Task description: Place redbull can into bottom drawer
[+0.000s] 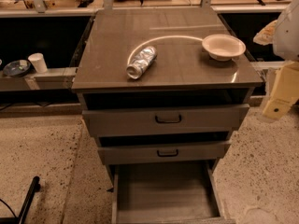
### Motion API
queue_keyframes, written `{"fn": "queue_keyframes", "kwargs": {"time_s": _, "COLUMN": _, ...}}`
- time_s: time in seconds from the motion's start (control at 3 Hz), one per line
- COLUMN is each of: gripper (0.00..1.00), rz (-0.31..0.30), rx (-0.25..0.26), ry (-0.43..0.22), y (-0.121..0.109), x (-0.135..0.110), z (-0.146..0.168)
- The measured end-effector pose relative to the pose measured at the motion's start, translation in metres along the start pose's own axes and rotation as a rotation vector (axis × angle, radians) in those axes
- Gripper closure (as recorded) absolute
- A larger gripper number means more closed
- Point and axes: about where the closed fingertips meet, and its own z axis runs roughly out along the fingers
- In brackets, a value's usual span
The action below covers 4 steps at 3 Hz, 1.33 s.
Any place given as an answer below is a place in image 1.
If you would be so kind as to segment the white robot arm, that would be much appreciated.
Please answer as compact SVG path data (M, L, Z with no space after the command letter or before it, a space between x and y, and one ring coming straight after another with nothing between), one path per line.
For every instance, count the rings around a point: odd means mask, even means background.
M273 45L283 65L268 77L267 94L262 101L262 116L267 121L281 119L299 100L299 0L292 0L275 21L268 23L253 38L259 45Z

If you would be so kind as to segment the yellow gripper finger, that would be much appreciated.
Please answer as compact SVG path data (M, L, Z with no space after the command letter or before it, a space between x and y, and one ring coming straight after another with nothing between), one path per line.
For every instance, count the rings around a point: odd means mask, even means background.
M299 62L284 62L266 74L266 95L260 105L261 118L274 122L286 115L299 100Z

